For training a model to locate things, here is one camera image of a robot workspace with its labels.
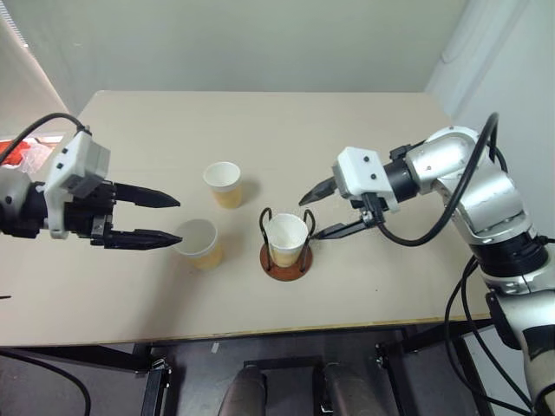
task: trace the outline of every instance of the cup rim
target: cup rim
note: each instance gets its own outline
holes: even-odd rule
[[[177,235],[177,236],[179,236],[179,237],[182,237],[182,236],[180,236],[180,233],[179,233],[178,231],[179,231],[181,228],[185,228],[188,224],[193,223],[193,222],[203,222],[203,223],[205,223],[205,224],[209,224],[209,225],[212,227],[213,232],[214,232],[214,237],[213,237],[212,241],[210,242],[210,244],[208,244],[207,247],[205,247],[204,249],[202,249],[202,250],[200,250],[200,251],[185,251],[185,250],[181,250],[181,249],[179,248],[180,243],[179,243],[179,244],[175,244],[175,245],[173,245],[172,247],[173,247],[173,249],[176,250],[178,253],[180,253],[180,254],[182,254],[182,255],[184,255],[184,256],[187,256],[187,257],[203,257],[203,256],[205,256],[206,254],[208,254],[209,252],[211,252],[211,251],[214,249],[214,247],[216,246],[216,243],[218,242],[218,236],[219,236],[218,227],[216,226],[216,224],[215,224],[213,221],[211,221],[211,220],[209,220],[209,219],[205,219],[205,218],[193,218],[193,219],[189,219],[188,221],[186,221],[186,222],[180,224],[180,225],[177,227],[177,229],[175,230],[175,232],[174,232],[175,235]]]
[[[210,181],[207,177],[207,174],[213,170],[216,167],[219,166],[231,166],[234,168],[235,170],[235,174],[236,174],[236,178],[234,178],[233,180],[231,180],[228,184],[225,185],[220,185],[220,184],[214,184],[212,181]],[[211,165],[209,165],[204,172],[202,173],[202,179],[205,181],[205,183],[210,186],[212,189],[214,190],[224,190],[226,188],[232,188],[234,187],[239,180],[241,179],[241,168],[239,166],[237,166],[236,164],[234,164],[233,162],[228,162],[228,161],[220,161],[220,162],[214,162]]]
[[[301,224],[303,224],[303,229],[305,232],[305,237],[303,239],[303,242],[300,245],[297,245],[295,247],[283,247],[283,245],[279,245],[279,244],[274,244],[271,239],[270,239],[270,235],[268,235],[268,231],[266,229],[266,226],[274,219],[274,218],[283,218],[283,217],[287,217],[287,218],[295,218],[295,221],[300,222]],[[268,244],[270,244],[273,248],[277,249],[277,250],[282,250],[282,251],[295,251],[295,250],[299,250],[300,248],[303,247],[304,242],[306,241],[306,238],[309,235],[309,227],[308,225],[297,215],[295,214],[290,214],[289,212],[280,212],[276,215],[274,215],[272,217],[272,219],[270,221],[268,221],[268,223],[266,223],[266,225],[264,226],[264,230],[266,231],[266,235],[268,236]]]

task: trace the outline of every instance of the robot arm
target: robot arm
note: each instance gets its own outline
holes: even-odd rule
[[[58,239],[73,232],[107,249],[150,250],[180,242],[180,237],[163,231],[113,230],[118,200],[153,208],[180,206],[180,202],[163,192],[104,180],[109,155],[108,149],[93,142],[87,129],[81,129],[56,155],[45,183],[0,167],[0,231],[35,238],[48,228],[50,236]]]
[[[383,212],[398,211],[399,203],[418,193],[438,192],[446,206],[458,194],[452,220],[491,290],[486,299],[496,329],[505,344],[523,351],[532,403],[538,402],[538,410],[547,409],[543,414],[551,414],[555,411],[555,392],[550,393],[555,388],[553,261],[514,183],[485,154],[476,153],[480,158],[460,193],[461,177],[467,175],[478,137],[465,127],[447,127],[416,146],[395,149],[385,166],[376,152],[347,147],[332,167],[334,176],[299,204],[325,198],[337,189],[361,211],[361,219],[332,225],[315,238],[342,238],[376,226],[386,237],[415,246],[429,239],[417,242],[393,236],[385,228]]]

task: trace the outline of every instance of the yellow liquid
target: yellow liquid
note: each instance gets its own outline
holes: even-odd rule
[[[229,192],[212,191],[212,193],[218,201],[218,204],[220,204],[220,206],[223,206],[224,208],[237,208],[241,205],[241,198],[243,197],[241,184],[237,185],[235,189]]]
[[[294,264],[298,256],[301,254],[301,249],[295,251],[293,253],[284,253],[282,251],[274,250],[270,248],[270,255],[273,262],[277,265],[277,267],[289,267]]]
[[[216,243],[214,250],[202,257],[188,257],[187,261],[194,267],[201,270],[209,270],[215,268],[224,256],[224,251],[219,242]]]

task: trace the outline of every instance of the red object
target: red object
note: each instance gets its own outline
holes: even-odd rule
[[[10,145],[10,141],[2,141],[0,142],[0,153],[3,152],[6,147]],[[23,160],[23,156],[21,155],[22,150],[27,150],[30,148],[30,145],[22,141],[20,144],[16,146],[16,148],[10,153],[10,156],[6,158],[2,165],[13,165],[17,166]]]

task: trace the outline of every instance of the table leg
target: table leg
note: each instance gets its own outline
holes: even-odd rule
[[[415,397],[408,381],[407,370],[402,361],[403,352],[399,342],[375,346],[377,364],[387,370],[391,391],[400,416],[419,416]]]
[[[159,416],[164,400],[164,392],[170,387],[172,368],[165,360],[158,360],[148,372],[145,397],[142,402],[140,416]]]
[[[465,341],[462,338],[457,338],[453,340],[453,347],[468,382],[475,386],[481,393],[486,394],[486,389],[482,384],[482,380],[480,379],[480,375],[474,365],[474,361],[470,355],[470,351],[468,351]],[[495,413],[493,412],[492,405],[474,393],[472,393],[472,396],[480,416],[494,416]]]

